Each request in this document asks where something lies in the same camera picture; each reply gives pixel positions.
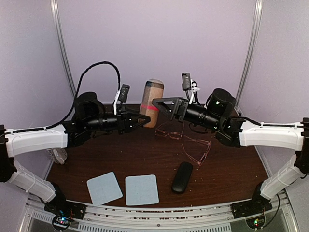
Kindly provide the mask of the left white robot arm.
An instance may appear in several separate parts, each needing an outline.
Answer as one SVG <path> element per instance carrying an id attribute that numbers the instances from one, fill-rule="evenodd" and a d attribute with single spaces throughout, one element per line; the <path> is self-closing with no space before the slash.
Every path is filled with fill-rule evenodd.
<path id="1" fill-rule="evenodd" d="M 73 101 L 75 113 L 71 120 L 54 127 L 7 130 L 0 127 L 0 181 L 12 183 L 39 197 L 54 214 L 64 215 L 71 210 L 58 185 L 45 181 L 22 167 L 14 157 L 23 153 L 54 148 L 81 146 L 92 133 L 103 131 L 119 134 L 132 132 L 150 122 L 139 112 L 114 107 L 106 112 L 95 92 L 85 92 Z"/>

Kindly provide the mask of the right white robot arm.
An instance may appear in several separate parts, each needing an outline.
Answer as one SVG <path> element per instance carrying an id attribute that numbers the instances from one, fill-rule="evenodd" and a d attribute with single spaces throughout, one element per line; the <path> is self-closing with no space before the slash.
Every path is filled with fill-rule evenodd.
<path id="1" fill-rule="evenodd" d="M 281 190 L 309 174 L 309 119 L 301 122 L 275 124 L 257 122 L 247 117 L 231 116 L 236 99 L 226 90 L 216 88 L 206 106 L 190 104 L 176 98 L 153 99 L 152 104 L 169 119 L 188 121 L 211 130 L 225 146 L 269 146 L 292 149 L 295 153 L 276 174 L 257 185 L 251 200 L 233 205 L 239 210 L 258 213 Z"/>

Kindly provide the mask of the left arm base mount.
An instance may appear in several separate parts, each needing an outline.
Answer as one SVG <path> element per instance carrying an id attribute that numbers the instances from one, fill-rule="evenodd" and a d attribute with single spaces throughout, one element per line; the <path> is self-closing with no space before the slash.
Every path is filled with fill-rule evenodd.
<path id="1" fill-rule="evenodd" d="M 52 226 L 57 232 L 63 232 L 68 229 L 74 219 L 83 219 L 86 205 L 74 203 L 66 200 L 60 187 L 52 183 L 55 188 L 56 196 L 50 202 L 41 202 L 44 204 L 44 210 L 53 213 Z"/>

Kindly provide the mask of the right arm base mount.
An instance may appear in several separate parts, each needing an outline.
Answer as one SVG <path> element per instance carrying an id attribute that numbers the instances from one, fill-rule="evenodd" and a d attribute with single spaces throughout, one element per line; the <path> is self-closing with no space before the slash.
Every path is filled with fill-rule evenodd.
<path id="1" fill-rule="evenodd" d="M 266 219 L 265 212 L 271 210 L 273 207 L 270 200 L 261 196 L 261 186 L 262 182 L 256 186 L 250 200 L 231 204 L 234 219 L 252 216 L 246 219 L 246 224 L 250 229 L 255 231 L 262 230 L 271 224 L 278 214 L 281 205 L 280 197 L 277 194 L 278 206 L 276 212 L 271 219 Z"/>

